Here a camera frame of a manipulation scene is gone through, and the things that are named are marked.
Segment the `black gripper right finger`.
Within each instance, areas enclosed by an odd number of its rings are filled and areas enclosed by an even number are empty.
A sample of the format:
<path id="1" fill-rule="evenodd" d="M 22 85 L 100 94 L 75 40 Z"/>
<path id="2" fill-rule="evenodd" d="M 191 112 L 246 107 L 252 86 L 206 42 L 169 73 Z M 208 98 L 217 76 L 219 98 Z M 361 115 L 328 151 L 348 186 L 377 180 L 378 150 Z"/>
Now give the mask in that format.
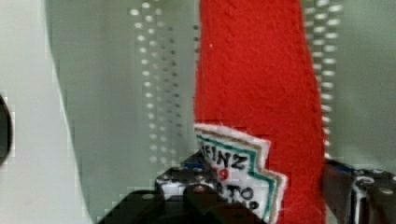
<path id="1" fill-rule="evenodd" d="M 326 160 L 323 199 L 337 224 L 396 224 L 395 174 Z"/>

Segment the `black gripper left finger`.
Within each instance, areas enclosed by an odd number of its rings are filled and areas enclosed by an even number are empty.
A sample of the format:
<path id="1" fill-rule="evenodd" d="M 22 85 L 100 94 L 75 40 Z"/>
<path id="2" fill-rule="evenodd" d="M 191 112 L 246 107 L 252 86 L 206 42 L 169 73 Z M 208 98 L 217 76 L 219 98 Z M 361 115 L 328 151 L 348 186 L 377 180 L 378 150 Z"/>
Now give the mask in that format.
<path id="1" fill-rule="evenodd" d="M 98 224 L 267 224 L 222 192 L 214 169 L 197 152 L 159 175 L 154 190 L 131 192 Z"/>

